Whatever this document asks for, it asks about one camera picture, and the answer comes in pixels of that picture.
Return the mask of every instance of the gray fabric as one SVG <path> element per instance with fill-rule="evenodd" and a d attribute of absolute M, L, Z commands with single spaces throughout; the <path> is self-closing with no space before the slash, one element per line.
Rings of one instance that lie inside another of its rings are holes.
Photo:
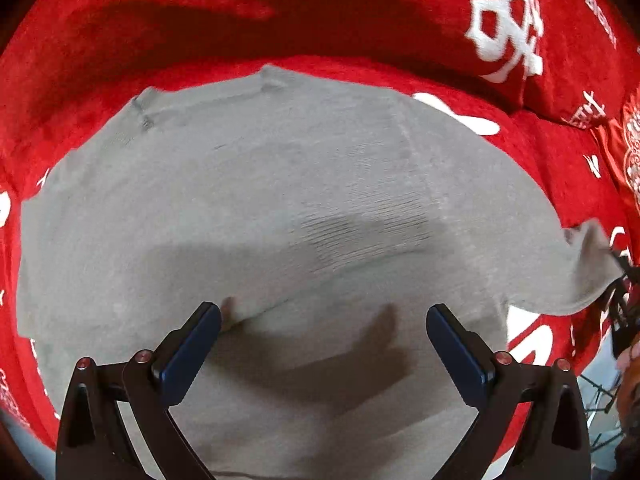
<path fill-rule="evenodd" d="M 424 330 L 494 349 L 509 305 L 587 306 L 621 274 L 596 222 L 455 119 L 271 66 L 147 89 L 22 210 L 18 328 L 60 409 L 74 363 L 154 348 L 237 299 L 175 418 L 217 476 L 430 478 L 474 417 Z"/>

